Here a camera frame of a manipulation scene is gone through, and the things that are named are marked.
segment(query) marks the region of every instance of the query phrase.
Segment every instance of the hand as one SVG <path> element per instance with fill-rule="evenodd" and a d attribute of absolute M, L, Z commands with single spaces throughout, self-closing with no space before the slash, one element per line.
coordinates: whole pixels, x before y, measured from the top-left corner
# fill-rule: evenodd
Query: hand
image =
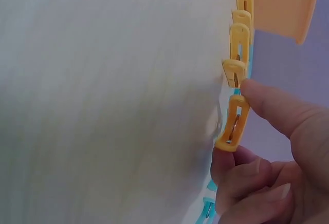
<path fill-rule="evenodd" d="M 252 109 L 291 141 L 295 161 L 273 162 L 239 146 L 213 151 L 220 224 L 329 223 L 329 109 L 245 80 Z"/>

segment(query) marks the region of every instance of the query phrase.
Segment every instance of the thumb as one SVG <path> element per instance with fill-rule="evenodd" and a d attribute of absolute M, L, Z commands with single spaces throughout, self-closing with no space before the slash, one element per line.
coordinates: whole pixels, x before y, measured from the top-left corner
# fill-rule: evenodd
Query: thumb
<path fill-rule="evenodd" d="M 242 83 L 241 93 L 252 109 L 291 140 L 293 156 L 309 178 L 329 185 L 329 110 L 304 102 L 279 89 L 253 80 Z"/>

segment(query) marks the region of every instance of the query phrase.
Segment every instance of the lavender wall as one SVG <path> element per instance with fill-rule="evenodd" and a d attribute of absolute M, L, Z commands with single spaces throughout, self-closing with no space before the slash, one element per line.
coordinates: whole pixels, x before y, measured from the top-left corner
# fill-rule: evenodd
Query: lavender wall
<path fill-rule="evenodd" d="M 329 106 L 329 0 L 317 0 L 306 42 L 257 31 L 252 78 Z M 242 145 L 268 160 L 290 160 L 288 140 L 251 112 Z"/>

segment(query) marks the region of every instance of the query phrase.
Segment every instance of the white fabric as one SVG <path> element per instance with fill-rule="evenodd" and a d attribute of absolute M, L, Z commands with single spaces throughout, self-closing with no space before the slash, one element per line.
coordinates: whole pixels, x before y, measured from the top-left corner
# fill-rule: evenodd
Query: white fabric
<path fill-rule="evenodd" d="M 0 0 L 0 223 L 193 223 L 234 8 Z"/>

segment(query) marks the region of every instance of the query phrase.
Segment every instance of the fingernail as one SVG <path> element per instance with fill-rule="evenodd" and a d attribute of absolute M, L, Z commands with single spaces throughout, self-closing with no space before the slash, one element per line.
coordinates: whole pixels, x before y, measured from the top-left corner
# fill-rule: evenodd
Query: fingernail
<path fill-rule="evenodd" d="M 253 176 L 259 173 L 259 167 L 261 164 L 261 158 L 257 158 L 255 161 L 244 166 L 243 175 Z"/>
<path fill-rule="evenodd" d="M 286 198 L 290 190 L 290 183 L 281 185 L 267 193 L 266 199 L 269 202 L 280 201 Z"/>

